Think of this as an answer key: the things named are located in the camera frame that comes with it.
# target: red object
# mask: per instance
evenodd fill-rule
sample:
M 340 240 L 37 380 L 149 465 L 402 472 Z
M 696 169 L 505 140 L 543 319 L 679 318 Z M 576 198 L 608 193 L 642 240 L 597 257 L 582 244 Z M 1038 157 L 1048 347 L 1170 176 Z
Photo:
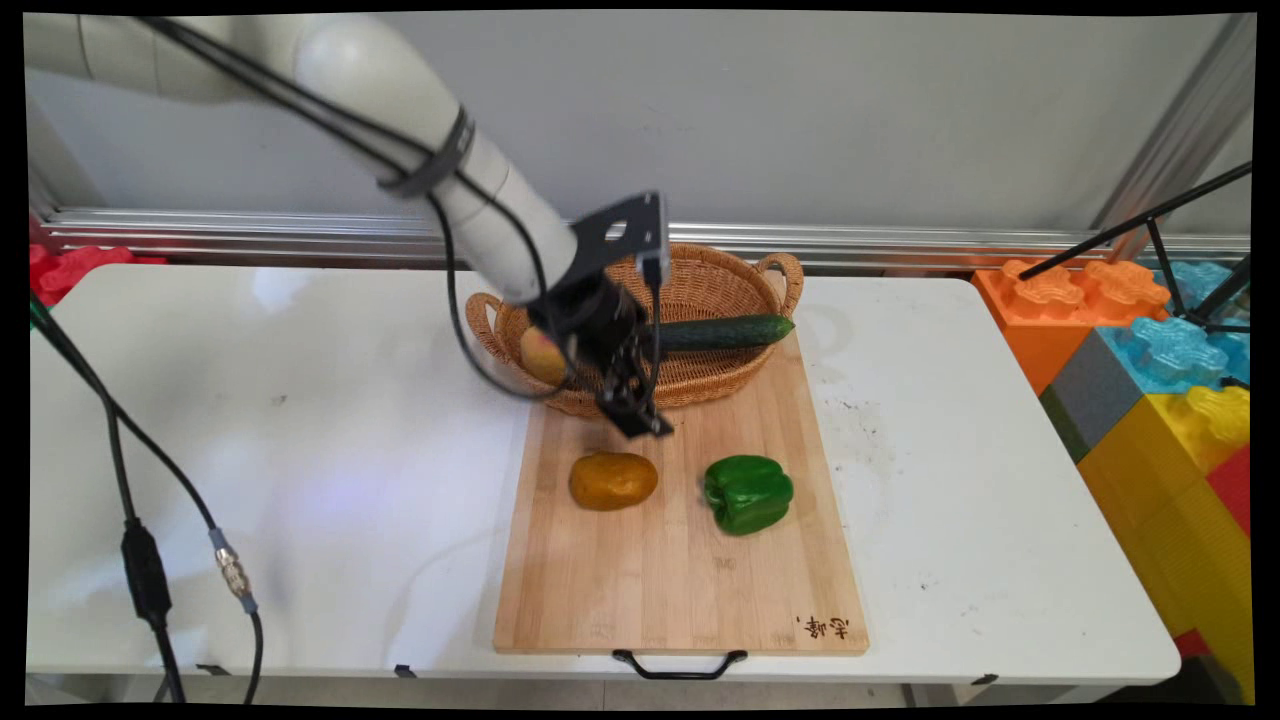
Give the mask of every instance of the red object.
M 1183 656 L 1183 660 L 1212 655 L 1208 643 L 1201 637 L 1199 630 L 1188 630 L 1178 635 L 1174 638 L 1174 646 L 1178 647 L 1178 652 Z
M 44 245 L 27 246 L 27 254 L 31 265 L 31 287 L 38 288 L 41 275 L 58 266 L 58 258 L 52 256 Z
M 1208 474 L 1208 486 L 1217 493 L 1235 521 L 1249 534 L 1249 446 L 1244 446 Z
M 93 268 L 113 263 L 165 265 L 164 258 L 137 258 L 127 247 L 81 247 L 67 255 L 50 255 L 40 245 L 29 246 L 31 287 L 46 306 L 61 302 Z

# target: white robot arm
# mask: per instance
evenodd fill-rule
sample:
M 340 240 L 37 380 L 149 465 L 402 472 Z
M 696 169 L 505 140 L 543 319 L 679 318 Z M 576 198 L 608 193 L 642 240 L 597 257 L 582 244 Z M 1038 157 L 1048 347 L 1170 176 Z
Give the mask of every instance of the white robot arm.
M 652 288 L 666 281 L 669 255 L 658 193 L 564 225 L 502 152 L 466 123 L 458 101 L 417 50 L 374 18 L 200 15 L 165 22 L 170 20 L 434 152 L 460 149 L 457 167 L 429 187 L 447 215 L 458 252 L 507 301 L 529 305 L 536 324 L 558 329 L 553 336 L 566 355 L 600 369 L 605 387 L 596 402 L 620 429 L 627 436 L 671 430 L 653 405 L 657 373 L 646 380 L 639 359 L 636 329 L 645 322 L 644 310 L 603 273 L 620 254 L 635 255 Z M 197 102 L 261 99 L 189 47 L 134 18 L 24 13 L 23 47 L 29 67 L 154 95 Z M 428 154 L 389 142 L 340 114 L 326 113 L 326 119 L 399 168 L 367 152 L 356 154 L 384 187 L 403 181 L 404 173 L 429 169 Z M 411 197 L 421 201 L 422 195 Z M 517 224 L 527 231 L 540 259 L 545 296 Z M 620 224 L 622 237 L 604 243 L 607 231 Z M 639 391 L 631 380 L 639 380 Z
M 298 86 L 376 123 L 440 147 L 458 101 L 417 50 L 387 24 L 365 15 L 204 15 L 172 18 L 238 50 Z M 260 100 L 253 91 L 132 18 L 23 14 L 27 65 L 188 101 Z M 426 159 L 398 143 L 347 128 L 366 143 L 417 168 Z M 388 169 L 358 155 L 383 182 Z M 577 240 L 559 215 L 483 133 L 461 169 L 503 201 L 525 227 L 552 287 L 568 269 Z M 516 229 L 492 205 L 448 177 L 435 188 L 449 215 L 458 251 L 503 297 L 538 297 L 529 252 Z

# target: black metal handle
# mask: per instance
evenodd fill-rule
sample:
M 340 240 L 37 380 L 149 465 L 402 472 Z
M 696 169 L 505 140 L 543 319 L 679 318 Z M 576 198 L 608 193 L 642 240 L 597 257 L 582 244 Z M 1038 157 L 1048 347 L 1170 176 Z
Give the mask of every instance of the black metal handle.
M 728 666 L 737 662 L 739 660 L 746 660 L 745 650 L 735 650 L 724 656 L 724 662 L 710 673 L 654 673 L 652 670 L 645 670 L 636 656 L 630 650 L 614 650 L 613 659 L 621 660 L 631 666 L 637 675 L 645 680 L 714 680 L 728 670 Z
M 1059 252 L 1057 255 L 1050 258 L 1048 260 L 1044 260 L 1043 263 L 1039 263 L 1037 265 L 1032 265 L 1030 268 L 1027 268 L 1025 270 L 1023 270 L 1021 273 L 1018 274 L 1018 279 L 1020 279 L 1020 281 L 1029 281 L 1029 279 L 1034 278 L 1036 275 L 1043 273 L 1044 270 L 1048 270 L 1051 268 L 1056 268 L 1056 266 L 1061 265 L 1062 263 L 1066 263 L 1068 260 L 1075 258 L 1076 255 L 1082 255 L 1084 252 L 1088 252 L 1089 250 L 1093 250 L 1094 247 L 1097 247 L 1100 245 L 1110 242 L 1110 241 L 1120 237 L 1121 234 L 1124 234 L 1124 233 L 1126 233 L 1129 231 L 1138 229 L 1142 225 L 1147 224 L 1148 220 L 1155 220 L 1156 218 L 1160 218 L 1161 215 L 1167 215 L 1167 214 L 1172 213 L 1174 210 L 1181 208 L 1183 205 L 1187 205 L 1192 200 L 1197 200 L 1199 197 L 1203 197 L 1203 196 L 1208 195 L 1210 192 L 1213 192 L 1215 190 L 1217 190 L 1217 188 L 1220 188 L 1220 187 L 1222 187 L 1225 184 L 1230 184 L 1230 183 L 1233 183 L 1233 182 L 1243 178 L 1244 176 L 1248 176 L 1248 174 L 1252 174 L 1252 173 L 1253 173 L 1253 160 L 1249 160 L 1248 163 L 1244 163 L 1243 165 L 1238 165 L 1235 168 L 1231 168 L 1230 170 L 1228 170 L 1228 172 L 1217 176 L 1216 178 L 1213 178 L 1211 181 L 1206 181 L 1204 183 L 1198 184 L 1198 186 L 1188 190 L 1187 192 L 1184 192 L 1184 193 L 1181 193 L 1181 195 L 1179 195 L 1179 196 L 1176 196 L 1176 197 L 1174 197 L 1171 200 L 1166 200 L 1165 202 L 1161 202 L 1160 205 L 1156 205 L 1155 208 L 1152 208 L 1152 209 L 1149 209 L 1149 210 L 1147 210 L 1144 213 L 1139 213 L 1139 214 L 1129 218 L 1128 220 L 1125 220 L 1125 222 L 1123 222 L 1123 223 L 1120 223 L 1120 224 L 1117 224 L 1115 227 L 1111 227 L 1111 228 L 1107 228 L 1107 229 L 1100 232 L 1098 234 L 1091 237 L 1089 240 L 1085 240 L 1084 242 L 1076 245 L 1075 247 L 1069 247 L 1069 249 Z M 1169 281 L 1170 284 L 1172 284 L 1172 282 L 1174 282 L 1172 275 L 1167 275 L 1167 281 Z

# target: cutting board handle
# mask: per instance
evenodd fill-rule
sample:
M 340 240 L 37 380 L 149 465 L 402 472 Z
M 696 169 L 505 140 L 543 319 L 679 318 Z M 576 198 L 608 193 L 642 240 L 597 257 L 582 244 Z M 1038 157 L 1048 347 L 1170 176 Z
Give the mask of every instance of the cutting board handle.
M 796 309 L 796 304 L 800 302 L 800 293 L 804 291 L 804 268 L 800 266 L 800 260 L 796 260 L 795 255 L 772 252 L 760 258 L 755 263 L 755 269 L 763 275 L 773 265 L 782 269 L 782 277 L 787 281 L 786 292 L 782 295 L 782 309 L 778 314 L 790 318 L 791 313 Z
M 613 659 L 621 660 L 631 666 L 637 675 L 645 680 L 714 680 L 728 670 L 728 666 L 740 661 L 746 660 L 745 650 L 735 650 L 724 656 L 724 662 L 710 673 L 654 673 L 653 670 L 645 670 L 636 656 L 630 650 L 614 650 Z

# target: cable connector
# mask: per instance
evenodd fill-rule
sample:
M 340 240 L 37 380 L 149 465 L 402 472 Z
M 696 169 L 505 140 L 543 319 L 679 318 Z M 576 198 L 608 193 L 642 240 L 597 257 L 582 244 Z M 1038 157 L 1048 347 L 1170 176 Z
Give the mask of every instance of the cable connector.
M 257 612 L 257 601 L 253 600 L 253 589 L 248 583 L 248 573 L 244 571 L 244 566 L 239 562 L 239 556 L 236 555 L 236 551 L 232 550 L 230 543 L 223 536 L 223 529 L 214 528 L 209 530 L 209 539 L 214 541 L 214 560 L 218 562 L 218 569 L 223 571 L 223 579 L 227 580 L 227 589 L 232 591 L 232 594 L 241 601 L 244 612 Z
M 160 561 L 156 541 L 137 518 L 124 523 L 120 553 L 124 556 L 124 575 L 129 582 L 134 612 L 152 628 L 163 629 L 165 615 L 173 607 L 169 600 L 169 582 L 164 575 L 164 562 Z

